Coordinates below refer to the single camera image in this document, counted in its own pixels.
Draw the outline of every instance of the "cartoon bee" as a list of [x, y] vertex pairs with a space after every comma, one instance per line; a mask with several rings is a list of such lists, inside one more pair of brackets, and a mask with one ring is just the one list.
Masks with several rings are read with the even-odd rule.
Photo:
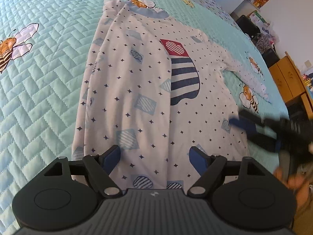
[[154, 8], [155, 3], [151, 0], [129, 0], [139, 8]]
[[37, 32], [38, 26], [39, 24], [36, 23], [30, 24], [19, 33], [15, 34], [14, 37], [9, 37], [4, 41], [0, 40], [0, 73], [4, 71], [10, 60], [21, 57], [30, 51], [32, 44], [25, 44], [25, 41], [30, 39], [34, 33]]
[[240, 93], [239, 98], [245, 108], [251, 109], [252, 107], [256, 113], [259, 113], [259, 101], [256, 96], [253, 95], [252, 89], [249, 88], [247, 85], [244, 86], [244, 91]]
[[254, 61], [254, 59], [252, 57], [247, 57], [247, 59], [249, 59], [250, 61], [250, 65], [251, 65], [251, 68], [253, 69], [253, 71], [256, 73], [256, 74], [260, 74], [260, 76], [263, 78], [264, 75], [259, 67], [259, 65]]
[[193, 5], [192, 1], [190, 0], [182, 0], [185, 4], [189, 5], [190, 7], [194, 8], [195, 5]]

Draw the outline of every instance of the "wooden desk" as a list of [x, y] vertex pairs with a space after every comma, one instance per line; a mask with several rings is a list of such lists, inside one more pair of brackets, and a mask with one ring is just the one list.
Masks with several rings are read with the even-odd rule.
[[302, 102], [309, 119], [313, 119], [313, 99], [302, 75], [289, 54], [269, 68], [286, 106]]

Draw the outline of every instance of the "bed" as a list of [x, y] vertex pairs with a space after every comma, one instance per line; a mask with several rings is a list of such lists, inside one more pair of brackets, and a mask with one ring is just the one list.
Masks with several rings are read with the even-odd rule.
[[[57, 156], [71, 159], [80, 87], [103, 1], [0, 0], [0, 40], [4, 41], [0, 50], [1, 234], [18, 229], [11, 203], [20, 188]], [[183, 24], [202, 30], [247, 68], [251, 69], [247, 54], [253, 56], [269, 94], [268, 100], [255, 95], [259, 114], [288, 116], [261, 54], [213, 0], [153, 1]], [[32, 29], [27, 38], [10, 42], [9, 37], [22, 35], [25, 29]], [[223, 76], [241, 107], [242, 81], [230, 71]], [[253, 145], [249, 150], [273, 171], [276, 155]]]

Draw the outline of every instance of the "white wall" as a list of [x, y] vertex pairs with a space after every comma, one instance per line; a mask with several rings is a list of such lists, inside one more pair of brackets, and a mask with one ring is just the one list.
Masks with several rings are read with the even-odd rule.
[[252, 11], [259, 11], [256, 7], [254, 7], [250, 2], [247, 0], [244, 0], [235, 10], [234, 13], [238, 17], [241, 17], [242, 15], [249, 15]]
[[313, 62], [313, 0], [269, 0], [262, 17], [273, 23], [280, 41], [275, 45], [280, 57], [287, 51], [300, 70]]

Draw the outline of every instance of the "human hand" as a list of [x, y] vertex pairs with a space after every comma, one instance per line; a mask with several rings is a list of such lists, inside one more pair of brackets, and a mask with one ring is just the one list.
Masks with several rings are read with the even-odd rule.
[[303, 175], [292, 175], [288, 181], [283, 181], [283, 170], [277, 167], [273, 175], [282, 182], [288, 189], [296, 191], [297, 211], [301, 208], [309, 198], [309, 181], [305, 181]]

